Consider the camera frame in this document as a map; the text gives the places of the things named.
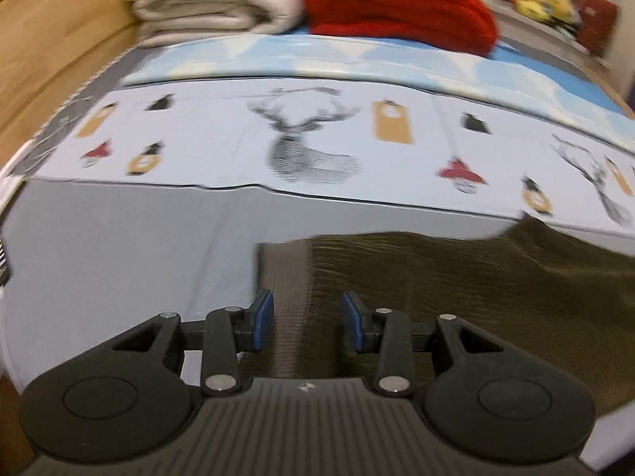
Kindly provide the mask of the dark olive brown pants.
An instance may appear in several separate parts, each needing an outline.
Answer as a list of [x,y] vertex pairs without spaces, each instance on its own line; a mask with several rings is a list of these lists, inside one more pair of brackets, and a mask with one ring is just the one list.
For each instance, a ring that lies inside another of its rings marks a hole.
[[428,322],[450,313],[578,377],[607,414],[634,397],[634,260],[526,217],[493,238],[322,235],[257,250],[275,297],[269,364],[292,378],[368,377],[342,326],[356,292]]

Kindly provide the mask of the white printed deer bedsheet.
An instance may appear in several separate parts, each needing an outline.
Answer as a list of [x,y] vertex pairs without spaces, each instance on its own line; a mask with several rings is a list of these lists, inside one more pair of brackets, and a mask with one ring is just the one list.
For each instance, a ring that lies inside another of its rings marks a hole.
[[243,305],[262,243],[551,226],[633,253],[631,155],[520,113],[393,84],[228,79],[73,104],[17,165],[2,361],[18,387],[162,312]]

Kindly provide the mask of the light blue cloud blanket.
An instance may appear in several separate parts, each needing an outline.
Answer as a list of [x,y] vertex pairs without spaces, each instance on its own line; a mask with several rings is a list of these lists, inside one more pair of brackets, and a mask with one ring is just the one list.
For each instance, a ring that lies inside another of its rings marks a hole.
[[338,36],[221,36],[167,46],[125,86],[227,77],[296,77],[396,84],[544,118],[634,150],[634,123],[514,62]]

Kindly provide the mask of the white shelf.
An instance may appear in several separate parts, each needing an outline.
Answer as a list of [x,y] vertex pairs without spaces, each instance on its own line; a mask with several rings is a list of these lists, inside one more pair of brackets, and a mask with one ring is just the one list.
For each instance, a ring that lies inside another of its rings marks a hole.
[[602,57],[592,56],[589,51],[574,39],[558,30],[519,14],[506,0],[482,0],[492,11],[499,36],[505,42],[521,43],[534,50],[541,50],[577,65],[577,67],[608,70],[610,63]]

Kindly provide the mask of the dark red box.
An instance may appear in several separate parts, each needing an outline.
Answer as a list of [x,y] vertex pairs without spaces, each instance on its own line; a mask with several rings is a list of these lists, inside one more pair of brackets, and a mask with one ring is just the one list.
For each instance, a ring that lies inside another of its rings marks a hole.
[[575,0],[580,16],[576,39],[591,55],[602,56],[608,47],[619,7],[608,0]]

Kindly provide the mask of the yellow plush toy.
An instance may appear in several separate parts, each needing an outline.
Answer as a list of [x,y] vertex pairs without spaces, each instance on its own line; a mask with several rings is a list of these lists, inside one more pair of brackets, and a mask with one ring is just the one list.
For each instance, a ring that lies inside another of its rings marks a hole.
[[538,21],[538,23],[550,23],[550,21],[562,21],[573,24],[572,0],[511,0],[514,8],[521,15]]

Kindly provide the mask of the wooden bed frame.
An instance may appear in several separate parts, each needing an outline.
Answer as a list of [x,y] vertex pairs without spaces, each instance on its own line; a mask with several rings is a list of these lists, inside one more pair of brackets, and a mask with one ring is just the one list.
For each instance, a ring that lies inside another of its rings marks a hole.
[[1,0],[1,161],[135,39],[123,0]]

